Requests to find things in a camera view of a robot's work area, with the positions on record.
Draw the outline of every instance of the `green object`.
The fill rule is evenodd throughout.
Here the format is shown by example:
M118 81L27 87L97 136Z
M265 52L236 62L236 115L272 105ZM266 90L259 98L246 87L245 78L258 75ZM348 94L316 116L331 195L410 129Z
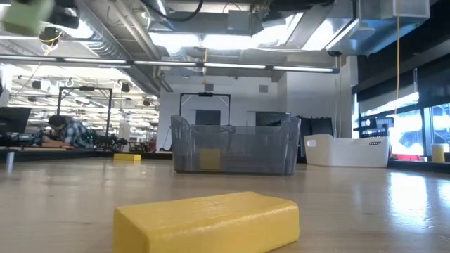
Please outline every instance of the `green object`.
M13 0L4 16L3 26L8 32L36 36L39 33L41 21L49 19L54 4L54 0L33 0L29 4L21 4Z

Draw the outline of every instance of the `person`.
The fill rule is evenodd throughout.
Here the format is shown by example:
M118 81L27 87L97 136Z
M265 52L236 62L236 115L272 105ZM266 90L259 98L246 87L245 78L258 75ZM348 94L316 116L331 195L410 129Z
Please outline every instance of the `person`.
M49 118L49 125L54 130L53 136L60 139L55 141L45 136L43 143L46 146L64 147L72 146L75 148L91 148L88 129L79 121L68 116L53 115Z

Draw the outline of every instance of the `plaid shirt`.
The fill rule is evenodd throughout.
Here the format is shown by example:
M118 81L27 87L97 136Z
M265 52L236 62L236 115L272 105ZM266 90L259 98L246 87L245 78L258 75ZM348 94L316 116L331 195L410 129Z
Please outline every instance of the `plaid shirt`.
M81 122L68 120L61 130L61 140L76 148L88 148L88 130Z

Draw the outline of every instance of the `clear plastic bin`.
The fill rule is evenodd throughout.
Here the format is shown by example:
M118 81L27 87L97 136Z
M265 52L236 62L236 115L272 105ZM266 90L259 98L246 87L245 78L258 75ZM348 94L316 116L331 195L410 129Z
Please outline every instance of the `clear plastic bin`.
M282 126L194 126L172 116L175 171L292 175L300 120Z

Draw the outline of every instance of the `wooden table surface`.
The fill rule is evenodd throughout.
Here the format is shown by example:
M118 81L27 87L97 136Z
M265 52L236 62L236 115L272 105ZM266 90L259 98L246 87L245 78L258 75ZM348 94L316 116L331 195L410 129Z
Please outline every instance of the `wooden table surface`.
M292 177L176 174L172 161L112 159L1 170L0 252L112 252L116 206L247 190L300 206L298 242L274 252L450 252L446 174L304 165Z

